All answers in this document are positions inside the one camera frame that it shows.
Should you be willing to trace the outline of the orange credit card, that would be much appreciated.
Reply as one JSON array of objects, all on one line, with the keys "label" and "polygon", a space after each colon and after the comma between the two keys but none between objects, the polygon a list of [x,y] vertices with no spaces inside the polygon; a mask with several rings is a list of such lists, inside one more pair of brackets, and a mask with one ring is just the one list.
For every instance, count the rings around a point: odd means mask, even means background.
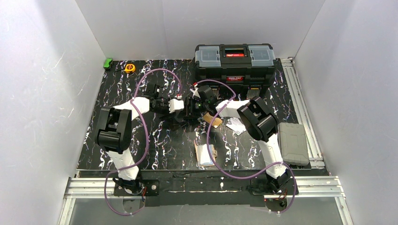
[{"label": "orange credit card", "polygon": [[222,120],[220,118],[218,118],[218,117],[214,118],[209,113],[206,113],[205,115],[203,115],[202,118],[205,122],[207,122],[208,124],[211,124],[211,126],[214,128],[218,128],[222,124]]}]

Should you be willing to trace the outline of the white credit card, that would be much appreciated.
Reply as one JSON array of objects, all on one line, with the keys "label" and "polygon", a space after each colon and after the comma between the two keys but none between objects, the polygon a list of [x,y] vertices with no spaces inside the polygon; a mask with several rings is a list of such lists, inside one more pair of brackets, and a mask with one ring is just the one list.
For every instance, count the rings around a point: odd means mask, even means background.
[{"label": "white credit card", "polygon": [[239,118],[231,117],[227,119],[226,126],[230,128],[236,135],[241,135],[246,131],[246,127]]}]

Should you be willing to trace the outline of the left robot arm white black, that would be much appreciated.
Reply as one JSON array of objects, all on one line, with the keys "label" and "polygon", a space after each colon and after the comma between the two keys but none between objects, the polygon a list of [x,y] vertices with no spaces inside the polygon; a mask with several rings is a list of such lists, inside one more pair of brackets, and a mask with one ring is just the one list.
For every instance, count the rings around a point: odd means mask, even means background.
[{"label": "left robot arm white black", "polygon": [[95,131],[95,142],[108,154],[117,169],[113,181],[132,194],[140,192],[139,168],[130,151],[132,121],[153,112],[175,116],[184,109],[182,95],[175,98],[160,96],[160,86],[150,83],[144,94],[121,105],[101,109]]}]

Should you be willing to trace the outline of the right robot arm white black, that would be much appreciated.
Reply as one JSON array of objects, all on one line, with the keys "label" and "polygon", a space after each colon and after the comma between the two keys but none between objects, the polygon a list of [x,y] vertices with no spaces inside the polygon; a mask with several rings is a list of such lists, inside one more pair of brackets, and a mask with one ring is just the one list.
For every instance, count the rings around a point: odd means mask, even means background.
[{"label": "right robot arm white black", "polygon": [[277,141],[279,120],[265,104],[264,100],[255,96],[248,100],[235,100],[236,93],[226,100],[219,100],[208,85],[195,83],[191,89],[193,100],[206,109],[213,118],[237,118],[248,134],[257,141],[266,167],[261,170],[267,176],[266,189],[278,192],[289,181],[288,166],[283,161]]}]

